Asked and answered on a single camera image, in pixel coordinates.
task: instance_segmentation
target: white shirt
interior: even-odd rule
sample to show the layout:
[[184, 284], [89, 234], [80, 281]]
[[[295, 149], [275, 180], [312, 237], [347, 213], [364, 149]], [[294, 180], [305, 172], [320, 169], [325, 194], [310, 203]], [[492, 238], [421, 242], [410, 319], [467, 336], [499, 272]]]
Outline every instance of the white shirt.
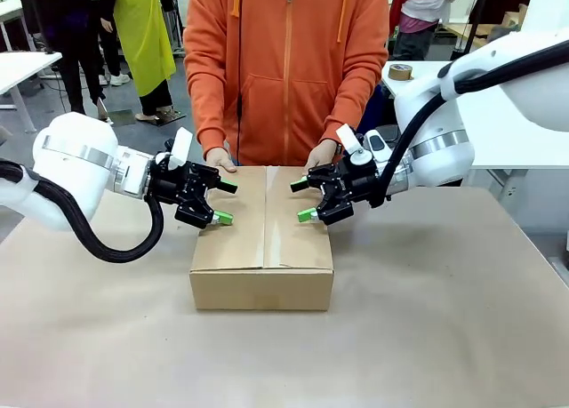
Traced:
[[409, 17], [423, 21], [448, 20], [453, 0], [407, 0], [402, 12]]

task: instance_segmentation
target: roll of tape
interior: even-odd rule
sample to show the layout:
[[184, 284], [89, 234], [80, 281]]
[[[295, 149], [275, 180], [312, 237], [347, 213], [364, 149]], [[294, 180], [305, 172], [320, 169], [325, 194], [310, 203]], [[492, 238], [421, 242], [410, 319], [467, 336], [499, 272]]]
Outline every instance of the roll of tape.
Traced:
[[408, 81], [413, 79], [411, 77], [412, 72], [413, 68], [411, 66], [407, 66], [406, 64], [392, 64], [389, 66], [389, 79], [393, 79], [394, 81]]

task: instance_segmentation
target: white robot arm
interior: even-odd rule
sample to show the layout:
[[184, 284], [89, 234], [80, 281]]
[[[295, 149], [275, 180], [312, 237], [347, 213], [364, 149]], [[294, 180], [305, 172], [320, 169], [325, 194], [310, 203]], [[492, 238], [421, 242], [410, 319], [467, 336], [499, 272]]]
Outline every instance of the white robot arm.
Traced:
[[[205, 194], [212, 188], [235, 193], [236, 186], [222, 181], [217, 169], [188, 162], [191, 141], [192, 134], [179, 129], [176, 139], [166, 142], [166, 151], [152, 156], [118, 146], [108, 124], [77, 113], [59, 116], [36, 137], [33, 170], [0, 160], [0, 205], [46, 227], [72, 229], [101, 260], [137, 260], [162, 235], [160, 203], [177, 204], [176, 220], [197, 228], [232, 222], [230, 215], [209, 207]], [[105, 188], [148, 204], [152, 229], [133, 250], [112, 250], [91, 230], [89, 221]]]
[[324, 194], [317, 208], [299, 214], [300, 221], [333, 224], [353, 215], [353, 202], [367, 201], [376, 208], [409, 188], [464, 178], [475, 151], [456, 102], [462, 94], [500, 85], [527, 119], [567, 131], [568, 63], [569, 30], [520, 32], [450, 63], [437, 75], [410, 82], [396, 97], [402, 136], [394, 150], [377, 131], [359, 140], [347, 125], [340, 128], [347, 155], [292, 184], [293, 191], [313, 187]]

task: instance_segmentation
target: box flap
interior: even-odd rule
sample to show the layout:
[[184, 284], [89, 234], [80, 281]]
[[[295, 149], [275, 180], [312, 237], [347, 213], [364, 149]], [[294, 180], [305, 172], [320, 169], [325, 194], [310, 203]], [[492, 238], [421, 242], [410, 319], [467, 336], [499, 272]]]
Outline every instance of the box flap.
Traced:
[[208, 202], [215, 210], [234, 214], [232, 226], [214, 226], [200, 232], [192, 270], [255, 269], [263, 266], [265, 245], [264, 167], [239, 167], [235, 174], [221, 171], [235, 182], [236, 195], [212, 190]]
[[291, 191], [301, 175], [299, 167], [267, 168], [264, 268], [333, 268], [326, 226], [298, 221], [298, 212], [322, 201], [317, 189]]

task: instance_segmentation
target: hoodie zipper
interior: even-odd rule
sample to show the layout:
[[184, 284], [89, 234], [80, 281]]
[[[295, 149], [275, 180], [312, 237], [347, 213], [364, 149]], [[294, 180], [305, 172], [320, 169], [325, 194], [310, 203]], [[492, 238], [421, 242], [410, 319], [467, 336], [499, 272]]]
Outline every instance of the hoodie zipper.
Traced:
[[291, 133], [290, 78], [291, 44], [293, 41], [293, 0], [286, 0], [286, 38], [284, 40], [284, 161], [288, 164], [288, 146]]

